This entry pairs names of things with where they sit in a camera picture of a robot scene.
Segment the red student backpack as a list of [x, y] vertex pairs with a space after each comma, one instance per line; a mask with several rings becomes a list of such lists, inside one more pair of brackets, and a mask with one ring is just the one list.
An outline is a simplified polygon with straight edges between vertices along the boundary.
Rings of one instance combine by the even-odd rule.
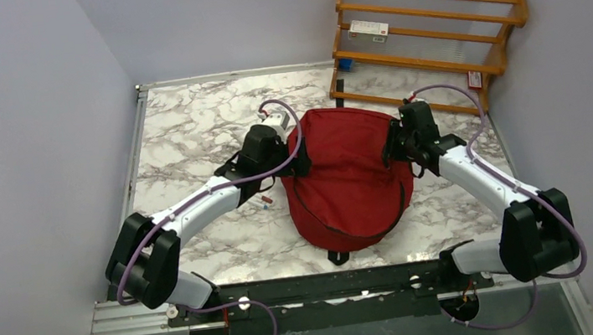
[[310, 165], [281, 178], [298, 234], [333, 265], [378, 244], [410, 206], [412, 166], [385, 153], [391, 115], [352, 107], [312, 108], [291, 132]]

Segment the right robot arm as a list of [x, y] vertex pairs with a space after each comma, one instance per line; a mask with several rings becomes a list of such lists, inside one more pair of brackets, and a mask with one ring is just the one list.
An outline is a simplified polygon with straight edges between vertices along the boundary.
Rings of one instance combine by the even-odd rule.
[[439, 255], [439, 282], [459, 290], [480, 272], [532, 281], [584, 255], [564, 193], [521, 183], [481, 159], [457, 135], [441, 135], [430, 106], [405, 101], [391, 120], [383, 159], [406, 161], [460, 186], [502, 224], [499, 238], [468, 240]]

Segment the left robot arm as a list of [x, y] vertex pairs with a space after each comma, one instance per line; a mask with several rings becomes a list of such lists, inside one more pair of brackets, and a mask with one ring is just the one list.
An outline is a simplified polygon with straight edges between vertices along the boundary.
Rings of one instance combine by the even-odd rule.
[[310, 166], [305, 135], [296, 127], [285, 137], [274, 126], [255, 124], [242, 148], [217, 168], [191, 196], [154, 216], [133, 213], [122, 224], [105, 277], [122, 305], [140, 302], [186, 307], [201, 322], [219, 313], [216, 286], [179, 270], [181, 249], [200, 231], [260, 192], [266, 178], [301, 175]]

